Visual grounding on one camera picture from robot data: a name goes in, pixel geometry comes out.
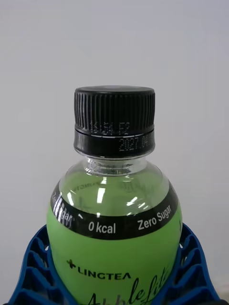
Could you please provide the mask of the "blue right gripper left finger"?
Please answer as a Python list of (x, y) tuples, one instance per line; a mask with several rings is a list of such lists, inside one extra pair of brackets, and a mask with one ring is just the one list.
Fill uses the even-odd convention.
[(31, 239), (20, 276), (8, 305), (75, 305), (77, 302), (57, 275), (46, 226)]

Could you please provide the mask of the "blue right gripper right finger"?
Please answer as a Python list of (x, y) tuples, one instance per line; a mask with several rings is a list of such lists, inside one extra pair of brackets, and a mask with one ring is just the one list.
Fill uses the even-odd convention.
[(153, 305), (224, 305), (209, 277), (201, 244), (191, 229), (183, 225), (177, 258), (166, 283)]

